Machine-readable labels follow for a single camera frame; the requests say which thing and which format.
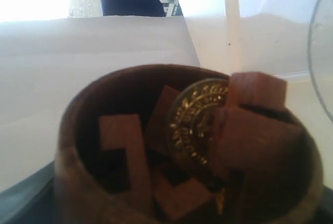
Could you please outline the gold coin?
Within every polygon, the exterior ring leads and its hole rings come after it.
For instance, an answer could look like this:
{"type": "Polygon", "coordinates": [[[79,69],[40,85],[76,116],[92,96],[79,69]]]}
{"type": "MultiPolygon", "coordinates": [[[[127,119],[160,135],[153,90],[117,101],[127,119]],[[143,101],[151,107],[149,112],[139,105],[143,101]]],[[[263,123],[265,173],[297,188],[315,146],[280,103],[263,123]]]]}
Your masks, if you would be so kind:
{"type": "Polygon", "coordinates": [[[228,80],[207,78],[181,91],[166,118],[166,142],[170,155],[185,170],[208,164],[214,110],[225,104],[228,80]]]}

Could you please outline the brown wooden cup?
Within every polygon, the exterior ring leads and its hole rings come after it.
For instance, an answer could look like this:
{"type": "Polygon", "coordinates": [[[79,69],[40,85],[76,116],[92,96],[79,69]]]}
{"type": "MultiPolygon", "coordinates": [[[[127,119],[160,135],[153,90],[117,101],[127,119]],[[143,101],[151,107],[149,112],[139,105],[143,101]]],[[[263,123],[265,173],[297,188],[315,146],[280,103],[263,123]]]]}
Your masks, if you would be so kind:
{"type": "Polygon", "coordinates": [[[208,164],[185,170],[170,155],[166,123],[189,85],[230,76],[182,65],[112,72],[82,89],[62,117],[55,156],[60,223],[309,223],[323,192],[315,141],[286,108],[225,104],[214,110],[208,164]],[[99,118],[137,114],[151,198],[115,192],[99,118]]]}

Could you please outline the small wooden block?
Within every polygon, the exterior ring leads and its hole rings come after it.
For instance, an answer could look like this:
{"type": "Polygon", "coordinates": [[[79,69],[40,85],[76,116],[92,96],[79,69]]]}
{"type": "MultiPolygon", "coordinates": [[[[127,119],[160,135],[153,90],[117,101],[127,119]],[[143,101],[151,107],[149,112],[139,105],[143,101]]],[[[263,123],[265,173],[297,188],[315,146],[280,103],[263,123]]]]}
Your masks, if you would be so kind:
{"type": "Polygon", "coordinates": [[[285,108],[287,82],[262,72],[234,73],[229,78],[225,105],[254,106],[273,111],[285,108]]]}

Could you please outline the clear plastic shaker cup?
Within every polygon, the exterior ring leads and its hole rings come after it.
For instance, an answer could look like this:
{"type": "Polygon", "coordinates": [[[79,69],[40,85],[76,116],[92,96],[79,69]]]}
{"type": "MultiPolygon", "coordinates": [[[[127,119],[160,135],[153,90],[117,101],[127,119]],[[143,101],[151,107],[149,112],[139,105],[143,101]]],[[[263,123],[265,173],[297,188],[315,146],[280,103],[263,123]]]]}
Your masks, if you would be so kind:
{"type": "Polygon", "coordinates": [[[307,59],[318,101],[332,121],[332,0],[317,0],[312,13],[307,59]]]}

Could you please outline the white rectangular tray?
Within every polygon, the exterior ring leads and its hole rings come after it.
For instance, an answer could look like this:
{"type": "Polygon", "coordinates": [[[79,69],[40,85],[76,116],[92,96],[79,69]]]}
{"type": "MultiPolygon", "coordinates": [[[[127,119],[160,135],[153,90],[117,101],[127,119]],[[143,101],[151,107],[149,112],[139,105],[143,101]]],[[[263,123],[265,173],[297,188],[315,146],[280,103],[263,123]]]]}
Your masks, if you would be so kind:
{"type": "Polygon", "coordinates": [[[179,0],[203,68],[305,73],[317,0],[179,0]]]}

